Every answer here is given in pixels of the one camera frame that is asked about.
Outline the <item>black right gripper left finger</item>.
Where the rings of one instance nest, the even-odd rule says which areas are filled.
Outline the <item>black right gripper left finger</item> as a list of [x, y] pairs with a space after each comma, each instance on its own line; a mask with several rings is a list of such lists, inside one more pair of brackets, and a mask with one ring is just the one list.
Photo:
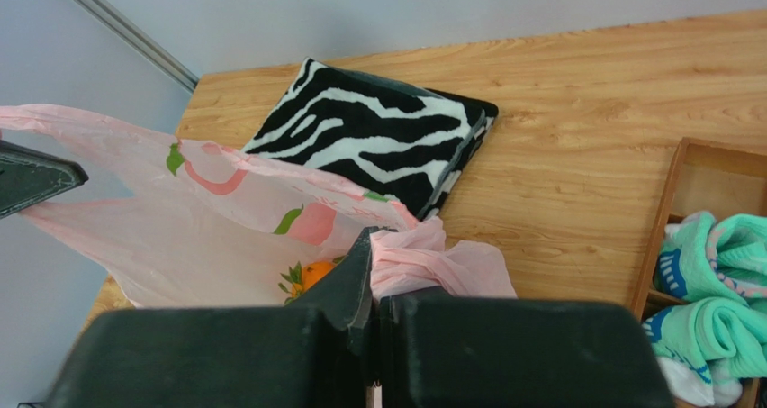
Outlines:
[[311, 360], [312, 407], [374, 406], [379, 316], [371, 288], [371, 235], [379, 231], [364, 228], [347, 255], [292, 305], [322, 317]]

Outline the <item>green leafy sprig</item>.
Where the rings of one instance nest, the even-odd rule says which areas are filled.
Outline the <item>green leafy sprig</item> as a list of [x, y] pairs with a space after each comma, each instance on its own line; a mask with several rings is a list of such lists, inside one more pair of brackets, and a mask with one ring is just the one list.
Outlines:
[[[331, 262], [334, 262], [337, 266], [344, 258], [345, 256], [341, 256], [341, 257], [336, 257], [332, 260], [321, 260], [321, 261], [331, 261]], [[300, 296], [302, 296], [303, 294], [307, 292], [306, 291], [305, 293], [303, 293], [302, 295], [296, 298], [291, 297], [293, 282], [296, 282], [297, 280], [301, 278], [302, 267], [305, 267], [307, 265], [308, 264], [304, 265], [301, 262], [297, 262], [294, 266], [291, 266], [287, 269], [286, 274], [280, 274], [280, 277], [284, 280], [284, 282], [279, 282], [277, 285], [280, 288], [280, 290], [286, 294], [284, 305], [288, 305], [292, 303], [293, 301], [295, 301], [296, 299], [298, 299]]]

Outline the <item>pink printed plastic bag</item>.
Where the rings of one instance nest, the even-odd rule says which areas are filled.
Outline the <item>pink printed plastic bag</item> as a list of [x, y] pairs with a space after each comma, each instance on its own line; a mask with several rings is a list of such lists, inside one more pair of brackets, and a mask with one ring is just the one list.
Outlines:
[[41, 231], [103, 266], [138, 307], [281, 305], [280, 274], [346, 256], [371, 235], [375, 298], [442, 286], [515, 296], [492, 245], [446, 245], [442, 221], [335, 174], [179, 139], [53, 104], [5, 106], [5, 131], [52, 137], [113, 172], [132, 197], [43, 202], [22, 211]]

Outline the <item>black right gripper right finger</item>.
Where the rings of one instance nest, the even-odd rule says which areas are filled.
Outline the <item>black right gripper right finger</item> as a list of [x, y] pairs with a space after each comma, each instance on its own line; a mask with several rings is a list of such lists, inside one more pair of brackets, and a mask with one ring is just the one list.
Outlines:
[[423, 375], [422, 341], [428, 331], [418, 329], [419, 307], [449, 297], [441, 287], [385, 297], [379, 307], [379, 389], [382, 407], [416, 407], [414, 396]]

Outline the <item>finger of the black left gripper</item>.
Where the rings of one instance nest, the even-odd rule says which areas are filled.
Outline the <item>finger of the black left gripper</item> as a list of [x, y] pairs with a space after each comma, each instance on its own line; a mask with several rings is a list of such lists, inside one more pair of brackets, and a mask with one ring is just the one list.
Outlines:
[[1, 218], [85, 184], [74, 161], [1, 141]]

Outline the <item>orange fruit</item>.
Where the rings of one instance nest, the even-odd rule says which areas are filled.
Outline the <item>orange fruit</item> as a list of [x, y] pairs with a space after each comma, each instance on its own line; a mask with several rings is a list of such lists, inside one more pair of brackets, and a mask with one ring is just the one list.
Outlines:
[[296, 298], [322, 280], [336, 264], [331, 261], [317, 261], [302, 267], [301, 278], [293, 282], [291, 297]]

